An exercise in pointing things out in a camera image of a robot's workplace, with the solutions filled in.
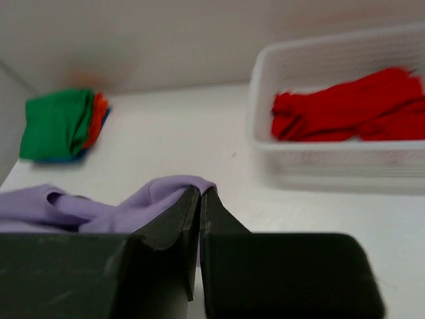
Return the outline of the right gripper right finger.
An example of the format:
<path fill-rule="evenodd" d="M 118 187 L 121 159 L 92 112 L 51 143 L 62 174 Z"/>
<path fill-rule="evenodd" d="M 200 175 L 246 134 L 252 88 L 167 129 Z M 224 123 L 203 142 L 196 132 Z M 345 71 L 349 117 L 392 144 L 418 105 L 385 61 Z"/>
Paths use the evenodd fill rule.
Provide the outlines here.
<path fill-rule="evenodd" d="M 201 198 L 207 318 L 384 318 L 368 257 L 343 233 L 253 233 L 210 189 Z"/>

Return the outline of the purple t shirt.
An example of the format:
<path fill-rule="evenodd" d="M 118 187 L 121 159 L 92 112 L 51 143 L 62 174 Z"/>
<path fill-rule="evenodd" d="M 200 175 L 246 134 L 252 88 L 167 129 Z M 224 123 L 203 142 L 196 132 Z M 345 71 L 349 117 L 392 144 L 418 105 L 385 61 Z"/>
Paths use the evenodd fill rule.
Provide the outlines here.
<path fill-rule="evenodd" d="M 7 191 L 1 194 L 1 232 L 129 234 L 166 212 L 189 187 L 205 193 L 216 185 L 194 175 L 158 177 L 116 206 L 51 184 Z"/>

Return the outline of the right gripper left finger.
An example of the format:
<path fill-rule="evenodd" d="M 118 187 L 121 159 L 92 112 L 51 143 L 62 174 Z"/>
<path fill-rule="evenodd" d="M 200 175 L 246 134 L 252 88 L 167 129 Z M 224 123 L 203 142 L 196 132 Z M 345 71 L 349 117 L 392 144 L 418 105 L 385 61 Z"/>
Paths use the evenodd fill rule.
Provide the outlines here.
<path fill-rule="evenodd" d="M 1 235 L 2 318 L 185 318 L 199 191 L 129 234 Z"/>

